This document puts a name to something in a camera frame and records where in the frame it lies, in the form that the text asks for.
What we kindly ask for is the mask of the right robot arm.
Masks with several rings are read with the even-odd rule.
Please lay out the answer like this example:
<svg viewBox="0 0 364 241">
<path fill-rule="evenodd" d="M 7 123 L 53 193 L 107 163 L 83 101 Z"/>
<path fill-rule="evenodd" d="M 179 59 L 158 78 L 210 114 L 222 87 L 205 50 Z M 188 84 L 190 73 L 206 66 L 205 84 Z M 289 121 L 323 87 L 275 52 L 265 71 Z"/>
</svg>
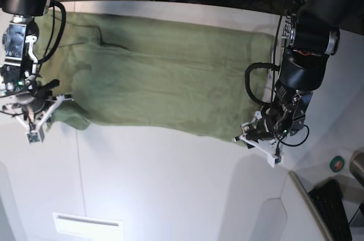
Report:
<svg viewBox="0 0 364 241">
<path fill-rule="evenodd" d="M 51 35 L 43 55 L 35 55 L 35 44 L 39 39 L 39 27 L 35 22 L 48 12 L 59 8 L 61 26 L 58 35 Z M 1 113 L 11 117 L 22 116 L 28 123 L 42 118 L 52 101 L 51 90 L 59 85 L 52 80 L 42 85 L 37 79 L 43 64 L 55 53 L 65 28 L 64 6 L 55 0 L 1 0 L 1 11 L 10 14 L 11 20 L 2 35 L 4 61 L 1 65 L 1 97 L 13 97 L 10 108 L 1 108 Z"/>
</svg>

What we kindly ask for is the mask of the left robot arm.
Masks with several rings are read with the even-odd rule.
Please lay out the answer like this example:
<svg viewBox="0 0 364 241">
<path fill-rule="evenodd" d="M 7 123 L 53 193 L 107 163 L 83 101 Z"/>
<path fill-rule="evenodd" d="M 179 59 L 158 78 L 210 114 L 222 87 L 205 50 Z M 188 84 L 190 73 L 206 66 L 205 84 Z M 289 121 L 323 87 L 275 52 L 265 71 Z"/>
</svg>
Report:
<svg viewBox="0 0 364 241">
<path fill-rule="evenodd" d="M 282 35 L 282 60 L 253 63 L 245 71 L 245 88 L 250 99 L 261 106 L 260 117 L 242 126 L 250 141 L 276 139 L 282 142 L 306 127 L 305 112 L 314 90 L 324 79 L 330 56 L 340 43 L 340 25 L 357 0 L 307 0 L 287 16 Z M 250 87 L 250 73 L 267 69 L 277 73 L 270 102 L 259 100 Z"/>
</svg>

